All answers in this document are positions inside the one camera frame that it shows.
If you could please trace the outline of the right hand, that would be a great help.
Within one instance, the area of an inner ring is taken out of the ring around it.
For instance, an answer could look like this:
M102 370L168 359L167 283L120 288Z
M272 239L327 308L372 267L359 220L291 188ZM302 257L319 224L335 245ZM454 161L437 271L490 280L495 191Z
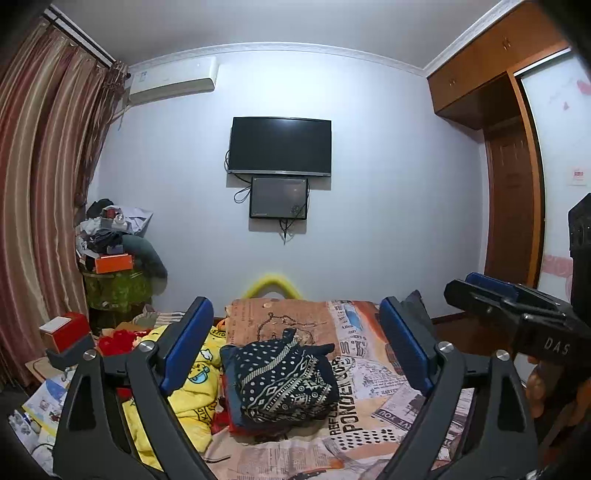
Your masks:
M539 418L545 409L545 401L557 386L558 380L566 372L565 368L549 362L528 356L527 361L534 365L525 387L531 414L534 419ZM590 379L578 386L572 413L566 422L567 426L575 426L582 422L590 409Z

